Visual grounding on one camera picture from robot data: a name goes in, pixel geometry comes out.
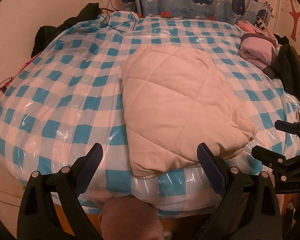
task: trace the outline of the red tree decal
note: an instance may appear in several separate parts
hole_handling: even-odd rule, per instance
[[[292,34],[290,36],[291,39],[293,39],[294,41],[296,41],[297,39],[297,25],[298,25],[298,20],[300,18],[300,12],[296,12],[292,0],[290,0],[291,2],[291,7],[292,7],[292,12],[289,12],[289,14],[293,17],[293,30],[292,30]]]

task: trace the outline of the metal rivet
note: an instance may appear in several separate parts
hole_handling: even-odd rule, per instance
[[[230,171],[231,171],[233,174],[239,173],[239,169],[238,169],[237,167],[231,167],[231,168],[230,168]]]
[[[292,204],[292,203],[289,203],[289,204],[287,205],[287,209],[288,209],[288,210],[293,210],[293,209],[294,209],[293,204]]]
[[[70,167],[66,166],[61,169],[62,173],[68,173],[70,171]]]
[[[269,177],[269,174],[265,171],[262,171],[261,176],[264,177],[264,178],[267,178],[267,177]]]
[[[34,178],[36,178],[36,177],[39,176],[39,172],[38,171],[34,171],[34,172],[32,172],[31,176],[34,177]]]

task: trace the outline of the black clamp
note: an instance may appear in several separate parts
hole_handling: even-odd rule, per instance
[[[277,120],[274,126],[277,130],[295,134],[300,138],[300,122],[289,123]],[[253,147],[251,154],[264,166],[273,170],[277,194],[300,192],[300,155],[287,160],[284,155],[260,146]]]
[[[72,167],[54,174],[32,172],[26,186],[18,217],[18,240],[102,240],[82,209],[78,197],[84,193],[103,157],[96,143],[88,154],[78,158]],[[52,201],[58,193],[66,218],[75,234],[63,231]]]
[[[197,240],[281,240],[282,225],[276,193],[269,174],[242,173],[212,154],[205,143],[197,149],[198,160],[214,191],[223,197],[217,211],[197,233]],[[231,230],[241,204],[242,194],[249,192],[239,226]]]

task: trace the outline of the blue rubber pad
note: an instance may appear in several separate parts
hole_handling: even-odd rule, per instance
[[[86,155],[87,160],[75,178],[74,194],[78,197],[86,192],[93,175],[95,174],[103,157],[103,149],[100,144],[95,144]]]
[[[226,194],[227,178],[223,175],[222,171],[214,161],[214,155],[206,146],[206,144],[199,144],[197,149],[197,156],[213,190],[217,194],[224,196]]]

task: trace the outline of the checkered comforter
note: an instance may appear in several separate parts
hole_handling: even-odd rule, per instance
[[[86,212],[98,213],[109,198],[130,194],[152,203],[163,217],[210,212],[220,201],[201,168],[146,180],[131,175],[120,65],[141,44],[210,54],[259,131],[229,165],[260,172],[265,167],[250,156],[256,144],[287,157],[300,154],[298,138],[274,128],[277,119],[295,121],[300,104],[283,91],[280,80],[269,80],[237,55],[240,29],[208,20],[135,17],[136,24],[130,12],[112,14],[109,24],[120,31],[107,27],[102,17],[71,27],[12,82],[0,101],[0,157],[22,183],[34,170],[47,174],[73,164],[99,142],[104,159],[79,197]]]

